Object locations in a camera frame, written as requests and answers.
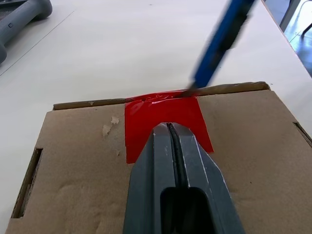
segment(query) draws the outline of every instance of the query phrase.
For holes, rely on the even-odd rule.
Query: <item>gray object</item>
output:
[[[0,1],[0,63],[6,59],[4,45],[31,20],[42,20],[52,13],[50,0]]]
[[[123,234],[244,234],[222,173],[196,137],[161,123],[134,164]]]

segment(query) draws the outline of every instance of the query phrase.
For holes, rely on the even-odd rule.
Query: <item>white table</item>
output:
[[[54,103],[185,88],[226,0],[52,0],[0,67],[0,234]],[[263,3],[211,85],[265,81],[312,135],[312,79]]]

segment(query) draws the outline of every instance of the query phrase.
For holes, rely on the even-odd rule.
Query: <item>cardboard box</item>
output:
[[[248,234],[312,232],[312,141],[263,82],[220,85],[197,97]],[[6,234],[122,233],[132,165],[125,102],[54,105],[47,113]],[[111,124],[112,117],[118,118]],[[111,126],[103,135],[103,126]]]

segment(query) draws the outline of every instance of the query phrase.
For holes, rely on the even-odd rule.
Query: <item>red packing tape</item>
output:
[[[152,129],[162,122],[175,122],[189,128],[207,153],[212,153],[206,124],[196,97],[173,98],[181,91],[148,94],[125,104],[125,143],[127,163],[135,163]]]

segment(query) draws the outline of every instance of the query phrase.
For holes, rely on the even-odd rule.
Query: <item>torn cardboard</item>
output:
[[[311,139],[290,111],[263,82],[209,87],[201,95],[211,157],[246,233],[311,233]],[[128,101],[54,105],[7,234],[122,233],[132,168],[124,139]],[[105,136],[103,126],[110,127]]]

